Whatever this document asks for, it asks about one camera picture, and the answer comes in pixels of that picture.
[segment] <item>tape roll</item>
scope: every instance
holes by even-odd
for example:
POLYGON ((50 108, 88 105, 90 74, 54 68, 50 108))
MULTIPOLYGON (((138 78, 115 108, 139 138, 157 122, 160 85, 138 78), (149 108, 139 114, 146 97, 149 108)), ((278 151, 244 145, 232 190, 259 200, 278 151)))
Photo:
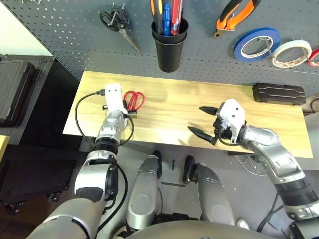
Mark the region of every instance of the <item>tape roll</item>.
POLYGON ((240 61, 257 61, 269 56, 269 50, 265 42, 265 49, 261 52, 254 54, 246 54, 243 52, 244 47, 249 44, 249 42, 260 38, 265 37, 270 40, 269 47, 271 52, 273 52, 281 43, 281 36, 279 31, 271 27, 258 28, 253 31, 248 32, 235 45, 234 54, 237 60, 240 61))
POLYGON ((319 48, 314 50, 311 56, 309 57, 309 65, 314 67, 319 67, 319 62, 314 62, 314 58, 319 55, 319 48))
POLYGON ((298 57, 296 60, 291 60, 291 61, 278 61, 277 58, 278 56, 291 48, 295 48, 295 47, 302 47, 307 51, 307 57, 309 58, 312 50, 311 50, 311 46, 307 41, 304 40, 295 40, 295 41, 290 41, 287 42, 285 44, 282 44, 280 47, 278 47, 274 52, 273 52, 273 65, 280 67, 280 68, 290 68, 290 67, 294 67, 294 66, 299 66, 301 64, 303 64, 305 61, 307 61, 307 57, 303 54, 302 56, 298 57))

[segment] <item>black scissors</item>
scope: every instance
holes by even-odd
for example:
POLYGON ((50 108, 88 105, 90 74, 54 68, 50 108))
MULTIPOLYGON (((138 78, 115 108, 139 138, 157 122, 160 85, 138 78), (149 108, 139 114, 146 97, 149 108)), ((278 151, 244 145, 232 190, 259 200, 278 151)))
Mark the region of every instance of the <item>black scissors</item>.
POLYGON ((123 8, 114 5, 112 7, 111 14, 109 14, 107 11, 100 12, 100 20, 102 23, 111 31, 117 31, 120 34, 127 39, 127 41, 131 44, 131 46, 137 50, 139 49, 133 42, 133 40, 128 36, 125 28, 128 24, 128 14, 123 8))

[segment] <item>gray floor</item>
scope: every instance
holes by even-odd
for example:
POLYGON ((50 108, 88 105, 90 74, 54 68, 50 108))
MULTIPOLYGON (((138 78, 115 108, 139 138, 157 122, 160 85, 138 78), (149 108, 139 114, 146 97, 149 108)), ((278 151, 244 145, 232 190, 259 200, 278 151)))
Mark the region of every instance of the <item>gray floor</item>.
MULTIPOLYGON (((267 176, 255 176, 245 171, 238 163, 235 157, 227 155, 226 151, 203 149, 187 146, 176 146, 167 144, 128 142, 125 146, 121 146, 118 154, 118 164, 125 171, 129 182, 129 193, 135 178, 135 174, 141 165, 142 161, 148 154, 155 149, 162 152, 162 177, 159 180, 159 188, 163 195, 163 212, 164 213, 184 213, 191 217, 199 218, 201 215, 200 205, 198 201, 197 185, 189 184, 186 187, 167 186, 161 182, 174 184, 182 184, 181 176, 183 171, 184 160, 187 155, 193 155, 196 162, 205 163, 213 169, 218 177, 222 180, 226 187, 226 192, 233 208, 235 219, 246 219, 252 230, 256 230, 259 222, 268 213, 273 199, 276 195, 276 190, 267 176), (172 161, 175 160, 175 167, 172 170, 172 161)), ((241 161, 246 160, 245 155, 240 156, 241 161)), ((246 162, 247 167, 251 167, 249 162, 246 162)), ((75 179, 79 166, 74 170, 72 181, 75 179)), ((315 191, 319 191, 319 171, 306 171, 308 180, 312 183, 315 191)), ((72 189, 65 193, 64 198, 70 197, 72 189)), ((124 180, 120 176, 119 193, 114 206, 119 204, 124 193, 124 180)), ((103 222, 111 213, 108 211, 102 217, 103 222)), ((98 233, 97 239, 112 238, 115 231, 125 222, 126 204, 114 218, 98 233)), ((277 215, 283 220, 283 231, 287 231, 287 227, 291 220, 286 216, 283 210, 277 215)), ((281 231, 266 225, 263 233, 275 238, 285 238, 281 231)))

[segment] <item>blue tape roll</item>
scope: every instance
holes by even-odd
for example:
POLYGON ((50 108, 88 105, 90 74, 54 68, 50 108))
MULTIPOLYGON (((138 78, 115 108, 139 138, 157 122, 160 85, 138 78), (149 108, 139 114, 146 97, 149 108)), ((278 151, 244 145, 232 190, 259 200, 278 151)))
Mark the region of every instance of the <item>blue tape roll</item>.
POLYGON ((271 40, 271 43, 269 43, 271 46, 270 47, 271 52, 274 52, 274 50, 276 50, 276 48, 279 47, 281 43, 280 33, 276 29, 271 27, 263 27, 263 28, 255 29, 245 34, 236 43, 234 54, 237 60, 250 62, 250 61, 257 61, 269 56, 269 51, 268 51, 266 43, 265 43, 265 49, 259 53, 245 54, 243 52, 243 48, 245 47, 245 45, 258 37, 267 37, 271 40))

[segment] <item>red scissors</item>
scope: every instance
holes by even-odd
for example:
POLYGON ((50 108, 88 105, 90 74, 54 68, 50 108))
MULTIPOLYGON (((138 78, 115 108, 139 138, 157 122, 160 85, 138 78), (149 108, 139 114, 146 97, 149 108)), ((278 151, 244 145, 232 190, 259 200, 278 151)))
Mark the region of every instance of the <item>red scissors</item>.
POLYGON ((135 91, 127 91, 124 95, 124 100, 126 101, 126 97, 128 95, 132 95, 131 98, 130 98, 130 101, 128 103, 128 108, 127 110, 129 111, 136 111, 138 110, 139 108, 141 108, 145 102, 145 96, 143 95, 143 93, 141 92, 135 92, 135 91), (136 106, 137 102, 138 102, 138 98, 139 96, 142 97, 142 102, 140 103, 139 106, 136 106))

